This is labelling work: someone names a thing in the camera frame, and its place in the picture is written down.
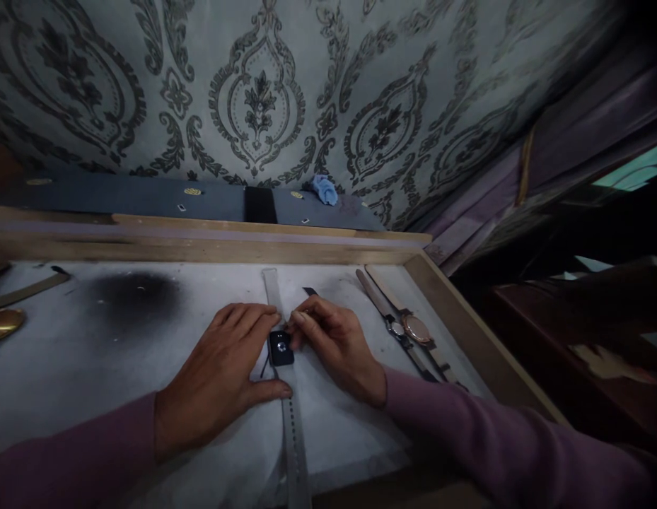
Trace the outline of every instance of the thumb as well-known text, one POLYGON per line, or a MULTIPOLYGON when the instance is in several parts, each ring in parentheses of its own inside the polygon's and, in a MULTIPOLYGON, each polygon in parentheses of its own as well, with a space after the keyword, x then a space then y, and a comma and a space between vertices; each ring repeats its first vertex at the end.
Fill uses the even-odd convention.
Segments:
POLYGON ((329 349, 332 339, 328 337, 316 320, 302 311, 293 311, 291 317, 318 353, 326 352, 329 349))
POLYGON ((265 380, 264 382, 252 382, 248 389, 248 407, 274 401, 275 399, 289 398, 293 390, 282 380, 265 380))

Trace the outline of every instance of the purple sleeve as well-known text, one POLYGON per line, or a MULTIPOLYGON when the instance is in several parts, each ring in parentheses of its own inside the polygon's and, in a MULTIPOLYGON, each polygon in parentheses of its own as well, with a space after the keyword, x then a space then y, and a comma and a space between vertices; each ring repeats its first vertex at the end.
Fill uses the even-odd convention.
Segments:
POLYGON ((651 502, 649 468, 618 447, 455 385, 385 371, 387 413, 435 437, 501 506, 637 508, 651 502))
POLYGON ((120 494, 155 465, 148 394, 0 454, 0 508, 85 508, 120 494))

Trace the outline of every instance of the blue cloth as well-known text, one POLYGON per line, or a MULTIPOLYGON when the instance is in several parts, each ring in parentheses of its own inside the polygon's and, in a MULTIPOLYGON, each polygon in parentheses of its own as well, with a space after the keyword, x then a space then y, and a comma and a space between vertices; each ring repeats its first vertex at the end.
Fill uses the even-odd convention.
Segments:
POLYGON ((316 194, 319 195, 319 200, 324 204, 334 206, 337 203, 337 192, 333 183, 328 180, 328 176, 314 175, 312 186, 314 186, 316 194))

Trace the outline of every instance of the burn mark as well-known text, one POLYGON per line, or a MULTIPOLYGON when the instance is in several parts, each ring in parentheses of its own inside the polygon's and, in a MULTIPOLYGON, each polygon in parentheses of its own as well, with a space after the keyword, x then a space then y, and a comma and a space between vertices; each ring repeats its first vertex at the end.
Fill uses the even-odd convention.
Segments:
POLYGON ((100 277, 91 285, 87 308, 99 321, 103 337, 146 336, 178 315, 180 287, 162 274, 132 271, 100 277))

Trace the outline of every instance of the watch strap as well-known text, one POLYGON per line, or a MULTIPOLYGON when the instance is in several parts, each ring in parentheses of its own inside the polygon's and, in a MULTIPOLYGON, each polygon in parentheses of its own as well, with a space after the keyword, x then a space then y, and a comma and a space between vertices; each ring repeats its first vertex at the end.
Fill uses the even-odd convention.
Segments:
POLYGON ((45 291, 49 288, 52 288, 53 286, 65 283, 71 278, 69 273, 57 266, 53 266, 52 270, 54 270, 56 274, 50 276, 49 278, 38 281, 32 285, 25 286, 21 290, 15 290, 14 292, 6 293, 5 295, 0 296, 0 308, 4 308, 10 304, 14 304, 20 300, 34 296, 36 293, 45 291))
POLYGON ((298 384, 295 370, 292 364, 275 368, 275 370, 279 379, 290 385, 293 390, 292 397, 281 401, 284 415, 288 509, 307 509, 312 507, 312 493, 309 486, 302 417, 296 396, 298 384))
POLYGON ((401 302, 399 302, 399 299, 397 299, 394 293, 392 293, 390 287, 387 286, 382 276, 378 273, 378 271, 376 271, 376 269, 372 265, 366 265, 366 272, 368 272, 368 275, 371 278, 373 278, 376 285, 378 285, 380 291, 385 295, 385 297, 387 297, 387 300, 390 301, 390 303, 394 306, 394 308, 399 313, 401 313, 402 315, 408 315, 411 313, 407 308, 404 307, 404 305, 401 302))
POLYGON ((368 298, 371 299, 371 302, 378 309, 378 312, 380 312, 380 314, 383 316, 383 318, 385 318, 385 320, 387 320, 388 322, 392 322, 394 320, 394 317, 390 312, 389 306, 382 298, 382 296, 375 290, 373 285, 371 285, 371 282, 368 280, 368 277, 366 277, 364 272, 360 269, 356 270, 356 277, 361 282, 361 285, 364 287, 364 290, 366 290, 366 295, 368 295, 368 298))
POLYGON ((458 381, 458 378, 455 376, 455 373, 450 369, 449 364, 446 362, 446 359, 443 357, 443 354, 441 353, 437 345, 435 345, 433 341, 430 341, 430 343, 426 347, 426 350, 430 358, 434 362, 434 365, 436 366, 436 370, 443 377, 443 379, 450 383, 456 383, 458 381))
POLYGON ((407 341, 407 344, 404 345, 404 343, 400 341, 401 346, 403 347, 404 351, 408 354, 408 356, 411 358, 413 364, 415 364, 415 367, 420 373, 420 376, 422 376, 423 380, 426 380, 427 382, 438 382, 436 377, 432 375, 432 373, 430 373, 429 369, 427 369, 427 366, 425 366, 425 363, 422 361, 418 353, 415 351, 415 347, 413 346, 413 343, 411 343, 410 339, 408 338, 405 339, 407 341))
POLYGON ((282 330, 286 323, 284 315, 284 306, 281 303, 281 291, 279 290, 279 275, 276 269, 263 269, 262 278, 264 279, 264 289, 267 292, 267 303, 277 309, 281 315, 281 322, 276 324, 272 331, 282 330))

